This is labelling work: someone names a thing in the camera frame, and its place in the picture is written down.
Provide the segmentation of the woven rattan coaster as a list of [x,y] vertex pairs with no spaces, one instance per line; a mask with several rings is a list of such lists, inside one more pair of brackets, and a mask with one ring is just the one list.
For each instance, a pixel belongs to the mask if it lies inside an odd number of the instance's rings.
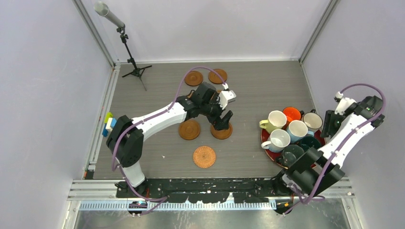
[[216,153],[209,146],[201,146],[194,151],[192,159],[197,167],[209,168],[216,161]]

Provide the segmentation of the pale yellow mug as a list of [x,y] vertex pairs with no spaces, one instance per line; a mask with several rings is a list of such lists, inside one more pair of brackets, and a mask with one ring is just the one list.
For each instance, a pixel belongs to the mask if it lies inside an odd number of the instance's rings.
[[259,122],[259,127],[266,130],[269,134],[274,130],[283,128],[287,123],[287,116],[282,111],[272,111],[267,119]]

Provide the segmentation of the dark grey mug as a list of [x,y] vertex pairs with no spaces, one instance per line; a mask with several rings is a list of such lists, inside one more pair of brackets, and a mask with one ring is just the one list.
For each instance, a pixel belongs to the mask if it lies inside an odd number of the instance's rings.
[[302,147],[298,145],[289,145],[281,152],[281,155],[276,158],[276,162],[281,166],[288,168],[293,165],[304,153],[305,152]]

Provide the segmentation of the red round tray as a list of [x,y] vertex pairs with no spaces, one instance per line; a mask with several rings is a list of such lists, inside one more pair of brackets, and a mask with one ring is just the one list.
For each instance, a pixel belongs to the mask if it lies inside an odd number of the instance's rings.
[[[314,138],[317,139],[320,142],[320,146],[324,146],[326,144],[326,141],[320,135],[321,135],[321,131],[317,130],[314,133]],[[266,141],[269,136],[270,136],[270,134],[265,129],[261,129],[261,135],[260,135],[261,143]],[[274,163],[276,163],[278,166],[280,166],[282,168],[287,169],[287,167],[283,166],[277,160],[277,158],[281,156],[281,153],[274,153],[274,152],[272,152],[272,151],[270,151],[268,149],[265,149],[264,151]]]

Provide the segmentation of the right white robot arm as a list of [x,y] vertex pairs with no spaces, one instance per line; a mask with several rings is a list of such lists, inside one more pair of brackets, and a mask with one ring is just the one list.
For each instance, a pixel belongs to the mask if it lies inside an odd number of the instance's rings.
[[360,102],[336,96],[335,101],[338,105],[326,112],[320,134],[330,138],[329,142],[319,149],[311,147],[277,175],[272,184],[277,195],[296,190],[315,197],[340,181],[345,175],[341,167],[350,151],[384,121],[384,102],[377,96],[367,96]]

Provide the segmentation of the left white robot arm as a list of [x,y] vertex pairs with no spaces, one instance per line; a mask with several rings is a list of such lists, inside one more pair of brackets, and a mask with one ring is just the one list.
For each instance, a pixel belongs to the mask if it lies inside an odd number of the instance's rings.
[[129,193],[136,198],[146,193],[145,175],[139,160],[143,143],[149,137],[199,115],[206,116],[217,131],[228,129],[233,112],[229,110],[225,115],[222,113],[235,99],[235,92],[227,84],[223,84],[223,90],[218,92],[213,85],[203,82],[188,95],[178,96],[169,105],[150,114],[135,118],[126,115],[118,119],[109,118],[106,124],[106,146],[113,155],[112,169],[115,170],[116,166],[122,169],[129,182]]

